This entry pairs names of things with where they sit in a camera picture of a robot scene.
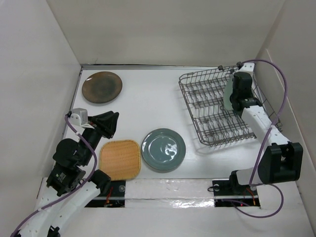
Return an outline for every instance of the metal wire basket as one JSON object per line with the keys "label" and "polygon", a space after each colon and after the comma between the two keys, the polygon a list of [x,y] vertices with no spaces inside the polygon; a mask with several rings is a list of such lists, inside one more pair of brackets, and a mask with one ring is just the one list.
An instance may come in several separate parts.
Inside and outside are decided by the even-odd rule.
{"label": "metal wire basket", "polygon": [[[237,66],[183,74],[179,85],[187,104],[197,136],[202,144],[219,146],[243,139],[254,138],[251,128],[233,111],[223,105],[225,85]],[[269,118],[277,115],[253,77],[253,93],[262,102]],[[280,130],[280,120],[276,124]]]}

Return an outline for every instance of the white table surface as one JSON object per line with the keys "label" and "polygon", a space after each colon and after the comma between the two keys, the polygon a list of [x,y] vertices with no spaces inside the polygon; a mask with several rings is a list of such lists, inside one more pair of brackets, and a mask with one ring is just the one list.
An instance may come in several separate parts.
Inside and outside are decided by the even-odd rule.
{"label": "white table surface", "polygon": [[[90,116],[107,111],[119,112],[117,132],[112,140],[132,139],[141,144],[143,138],[157,128],[170,128],[184,139],[187,153],[182,164],[174,171],[158,173],[142,160],[142,168],[136,179],[128,181],[126,192],[129,198],[148,199],[148,193],[155,197],[153,179],[204,179],[192,185],[205,185],[205,179],[228,178],[232,170],[252,167],[260,144],[243,141],[219,148],[209,148],[199,143],[191,118],[187,111],[178,78],[201,68],[166,68],[153,70],[119,69],[83,70],[73,108],[85,108]],[[104,105],[87,102],[82,93],[83,82],[93,73],[110,71],[123,81],[121,94],[114,101]],[[65,137],[77,140],[67,128]],[[96,149],[108,142],[102,138]],[[92,161],[85,168],[89,172]],[[278,184],[285,197],[282,211],[267,219],[254,219],[238,213],[234,208],[161,208],[157,205],[126,205],[125,208],[85,208],[73,220],[64,237],[72,236],[314,236],[295,182]],[[261,209],[244,207],[254,215],[266,215],[277,209],[280,198],[270,186],[258,188]]]}
{"label": "white table surface", "polygon": [[[221,148],[210,148],[199,142],[178,84],[182,74],[199,70],[108,70],[120,76],[123,88],[114,101],[106,104],[93,104],[83,97],[82,84],[90,75],[99,72],[84,70],[73,108],[87,109],[89,116],[110,110],[119,112],[117,131],[111,141],[132,139],[141,145],[145,136],[158,128],[172,129],[183,137],[187,151],[177,169],[159,173],[142,159],[141,171],[136,178],[227,178],[233,170],[254,165],[260,144],[256,140],[248,140]],[[78,140],[69,128],[66,137]],[[95,150],[97,155],[108,141],[106,138],[101,139]],[[85,168],[87,172],[91,170],[92,162],[93,159]]]}

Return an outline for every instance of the red wire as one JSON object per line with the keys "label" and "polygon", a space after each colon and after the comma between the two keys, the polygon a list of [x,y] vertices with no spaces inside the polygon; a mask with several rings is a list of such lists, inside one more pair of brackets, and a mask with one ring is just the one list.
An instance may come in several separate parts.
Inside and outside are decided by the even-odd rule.
{"label": "red wire", "polygon": [[251,191],[249,188],[246,188],[246,189],[247,189],[247,191],[252,195],[253,204],[256,205],[255,195],[252,193],[252,191]]}
{"label": "red wire", "polygon": [[111,194],[112,194],[112,190],[113,190],[113,187],[111,187],[111,189],[110,189],[110,192],[109,192],[109,194],[107,195],[107,200],[106,200],[106,204],[107,203],[109,203],[109,197],[111,196]]}

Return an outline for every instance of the woven placemat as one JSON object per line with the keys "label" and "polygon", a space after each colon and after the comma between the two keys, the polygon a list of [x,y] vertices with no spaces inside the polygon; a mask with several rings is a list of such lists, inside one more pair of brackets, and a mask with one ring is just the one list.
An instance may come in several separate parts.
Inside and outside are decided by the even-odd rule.
{"label": "woven placemat", "polygon": [[113,181],[135,178],[140,167],[140,148],[133,140],[108,142],[101,149],[100,169]]}

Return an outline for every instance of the screw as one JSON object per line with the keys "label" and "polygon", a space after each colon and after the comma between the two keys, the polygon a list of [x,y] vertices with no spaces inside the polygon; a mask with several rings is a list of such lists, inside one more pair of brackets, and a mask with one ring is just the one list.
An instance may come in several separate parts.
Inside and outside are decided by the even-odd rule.
{"label": "screw", "polygon": [[125,186],[124,185],[121,185],[119,186],[118,190],[122,193],[125,191]]}
{"label": "screw", "polygon": [[213,190],[218,192],[220,190],[219,185],[218,184],[214,184],[213,185]]}
{"label": "screw", "polygon": [[238,69],[243,67],[243,64],[241,62],[237,62],[236,65],[238,66]]}

